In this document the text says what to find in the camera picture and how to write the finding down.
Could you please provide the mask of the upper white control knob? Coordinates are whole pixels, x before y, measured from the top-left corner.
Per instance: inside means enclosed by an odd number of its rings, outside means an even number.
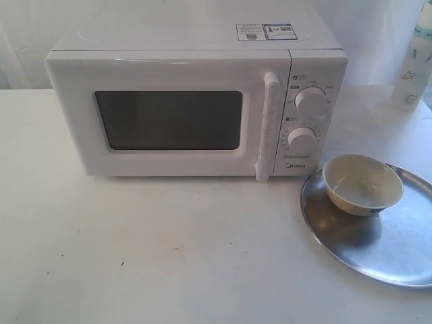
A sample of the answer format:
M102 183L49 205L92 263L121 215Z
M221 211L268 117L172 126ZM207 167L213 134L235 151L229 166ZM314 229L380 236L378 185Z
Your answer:
M325 115L329 110L329 103L325 92L316 86L302 89L294 99L300 117L315 118Z

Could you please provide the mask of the lower white control knob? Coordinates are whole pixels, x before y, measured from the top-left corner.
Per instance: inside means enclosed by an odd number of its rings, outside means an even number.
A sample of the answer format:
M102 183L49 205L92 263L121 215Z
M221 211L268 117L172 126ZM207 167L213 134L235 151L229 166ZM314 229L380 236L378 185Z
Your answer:
M289 151L296 155L309 155L318 145L315 132L306 127L296 128L288 134Z

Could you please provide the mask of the white microwave door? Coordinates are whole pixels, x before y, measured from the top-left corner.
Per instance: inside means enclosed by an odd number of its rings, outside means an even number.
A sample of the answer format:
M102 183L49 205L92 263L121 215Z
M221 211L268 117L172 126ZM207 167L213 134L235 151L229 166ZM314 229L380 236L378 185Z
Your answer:
M53 51L45 65L90 176L273 176L286 50Z

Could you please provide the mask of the white control knob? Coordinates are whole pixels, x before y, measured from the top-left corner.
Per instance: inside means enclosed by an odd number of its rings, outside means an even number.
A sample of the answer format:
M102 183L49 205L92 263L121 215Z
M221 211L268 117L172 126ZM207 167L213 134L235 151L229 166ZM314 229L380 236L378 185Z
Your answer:
M302 89L294 99L300 117L315 118L325 115L329 110L329 103L325 92L316 86Z
M289 151L296 155L309 155L318 145L315 132L306 127L296 128L288 134Z

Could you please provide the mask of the round steel tray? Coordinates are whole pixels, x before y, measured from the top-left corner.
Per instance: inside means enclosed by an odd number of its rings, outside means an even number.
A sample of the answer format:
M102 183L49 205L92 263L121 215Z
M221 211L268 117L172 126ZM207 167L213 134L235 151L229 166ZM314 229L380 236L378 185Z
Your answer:
M401 167L392 169L404 195L379 214L362 217L338 209L318 171L302 187L302 215L314 239L349 268L386 284L430 288L431 183Z

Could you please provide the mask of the white microwave oven body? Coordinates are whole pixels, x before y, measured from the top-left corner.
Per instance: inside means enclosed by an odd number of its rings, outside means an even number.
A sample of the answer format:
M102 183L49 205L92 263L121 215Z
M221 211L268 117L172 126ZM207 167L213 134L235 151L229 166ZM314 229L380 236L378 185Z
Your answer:
M271 177L308 176L317 170L347 59L318 19L308 19L305 27L286 17L274 18L269 24L283 23L293 26L298 40L239 41L237 24L263 24L241 16L226 18L211 13L192 17L177 13L169 17L165 11L154 11L137 18L121 18L116 12L106 13L67 34L51 52L286 50L292 62L277 141L275 173ZM300 117L294 99L302 89L311 86L325 92L329 110L315 118ZM312 129L318 141L316 150L309 155L289 151L288 134L301 127Z

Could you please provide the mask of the beige ceramic bowl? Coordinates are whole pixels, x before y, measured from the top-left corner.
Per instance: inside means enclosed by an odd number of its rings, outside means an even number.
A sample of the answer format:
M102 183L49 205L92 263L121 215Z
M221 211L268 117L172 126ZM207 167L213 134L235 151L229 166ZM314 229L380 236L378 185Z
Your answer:
M404 193L402 180L389 165L364 155L332 158L322 175L331 202L355 216L377 215L398 203Z

